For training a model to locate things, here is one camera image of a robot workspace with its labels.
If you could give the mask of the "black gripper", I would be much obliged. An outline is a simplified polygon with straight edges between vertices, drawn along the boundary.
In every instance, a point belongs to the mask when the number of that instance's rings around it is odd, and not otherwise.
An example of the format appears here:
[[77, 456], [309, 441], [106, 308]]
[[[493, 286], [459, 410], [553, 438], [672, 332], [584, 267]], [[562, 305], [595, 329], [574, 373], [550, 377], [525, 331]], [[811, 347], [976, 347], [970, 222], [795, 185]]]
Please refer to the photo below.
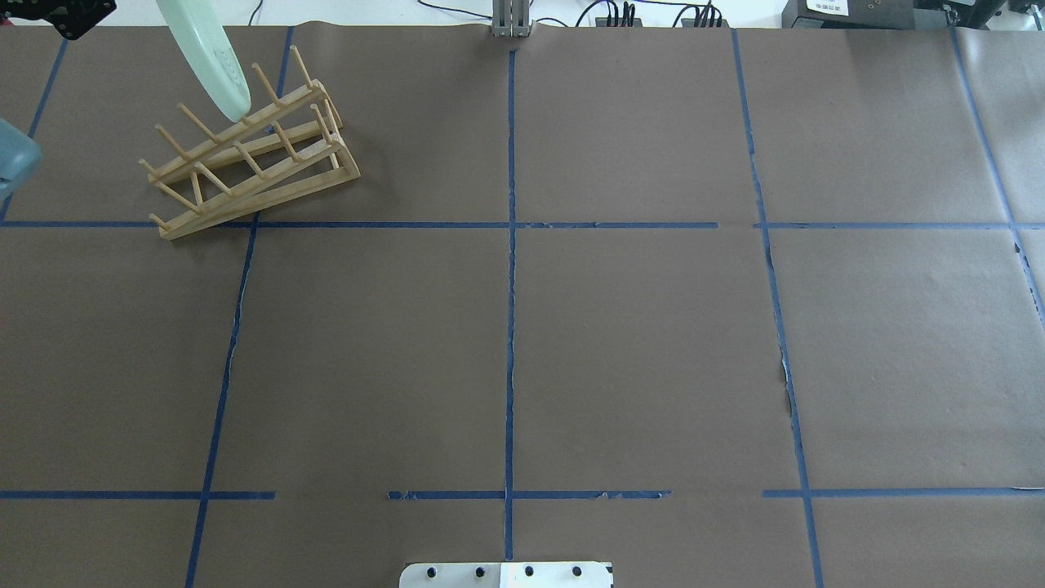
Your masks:
[[46, 22], [69, 41], [88, 33], [117, 7], [115, 1], [1, 1], [4, 20]]

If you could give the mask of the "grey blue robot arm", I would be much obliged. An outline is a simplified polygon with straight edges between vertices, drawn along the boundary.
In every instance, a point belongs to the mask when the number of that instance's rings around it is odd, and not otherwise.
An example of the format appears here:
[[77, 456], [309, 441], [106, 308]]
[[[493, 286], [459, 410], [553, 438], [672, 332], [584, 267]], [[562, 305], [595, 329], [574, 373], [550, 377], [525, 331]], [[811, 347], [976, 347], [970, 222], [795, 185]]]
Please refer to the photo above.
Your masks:
[[[116, 11], [116, 1], [2, 1], [2, 25], [11, 19], [48, 23], [66, 42], [75, 41]], [[26, 131], [1, 119], [2, 197], [29, 182], [42, 161], [40, 145]]]

